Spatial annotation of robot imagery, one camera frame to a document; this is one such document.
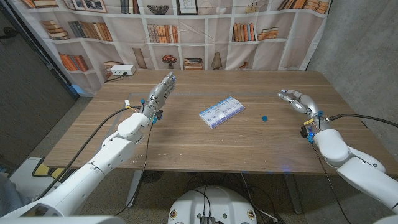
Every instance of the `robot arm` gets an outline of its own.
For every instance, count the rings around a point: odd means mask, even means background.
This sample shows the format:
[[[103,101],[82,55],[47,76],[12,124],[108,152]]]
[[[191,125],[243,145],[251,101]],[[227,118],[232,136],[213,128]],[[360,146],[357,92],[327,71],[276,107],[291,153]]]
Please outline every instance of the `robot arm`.
[[[155,114],[165,104],[175,88],[175,77],[170,72],[150,94],[143,106],[144,113],[134,113],[124,120],[118,130],[102,143],[101,150],[64,183],[40,200],[30,203],[4,218],[21,216],[77,215],[88,196],[114,168],[130,159],[135,148],[144,139],[141,128],[148,127]]]
[[[386,169],[377,159],[347,146],[340,133],[322,118],[323,112],[309,96],[295,90],[282,90],[278,95],[310,118],[306,123],[308,140],[311,142],[313,138],[326,162],[345,181],[398,213],[398,182],[385,174]]]

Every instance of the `table leg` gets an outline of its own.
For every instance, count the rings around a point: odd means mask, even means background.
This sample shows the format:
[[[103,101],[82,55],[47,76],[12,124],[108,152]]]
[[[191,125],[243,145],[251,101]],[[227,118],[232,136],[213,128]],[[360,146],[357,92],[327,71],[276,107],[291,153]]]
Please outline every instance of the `table leg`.
[[[286,183],[287,190],[289,191],[290,199],[293,204],[293,211],[296,214],[303,213],[303,208],[301,206],[299,191],[297,190],[297,184],[294,180],[294,176],[292,174],[284,174],[284,179]]]
[[[142,170],[134,171],[134,176],[132,177],[130,191],[129,195],[127,196],[127,202],[126,202],[126,206],[128,208],[131,208],[134,205],[134,202],[136,201],[136,199],[133,197],[136,191],[139,189],[141,175],[142,175]]]

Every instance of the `printed backdrop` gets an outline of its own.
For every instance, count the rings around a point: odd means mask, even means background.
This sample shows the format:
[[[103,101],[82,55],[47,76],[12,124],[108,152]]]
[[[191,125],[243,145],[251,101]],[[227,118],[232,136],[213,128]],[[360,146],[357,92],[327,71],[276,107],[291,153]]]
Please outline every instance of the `printed backdrop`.
[[[328,0],[12,3],[70,81],[92,95],[115,64],[138,70],[305,70],[329,7]]]

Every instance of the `wall outlet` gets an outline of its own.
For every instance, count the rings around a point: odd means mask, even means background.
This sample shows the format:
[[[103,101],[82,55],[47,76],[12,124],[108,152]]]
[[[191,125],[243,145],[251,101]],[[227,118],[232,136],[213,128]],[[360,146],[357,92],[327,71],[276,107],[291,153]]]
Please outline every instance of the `wall outlet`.
[[[133,75],[136,72],[136,67],[134,65],[113,65],[111,68],[113,75],[123,75],[127,72],[127,75]]]

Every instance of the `picture frame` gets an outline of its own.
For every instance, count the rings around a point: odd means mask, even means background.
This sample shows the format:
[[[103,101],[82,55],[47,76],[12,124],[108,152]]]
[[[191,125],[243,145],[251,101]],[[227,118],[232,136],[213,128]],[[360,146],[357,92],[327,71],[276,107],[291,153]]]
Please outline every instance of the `picture frame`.
[[[103,0],[81,0],[86,11],[106,13],[106,8]]]
[[[198,1],[197,0],[176,0],[178,15],[197,15]]]
[[[83,5],[83,0],[72,0],[73,5],[76,10],[85,11],[85,6]]]
[[[63,0],[68,9],[76,10],[72,0]]]

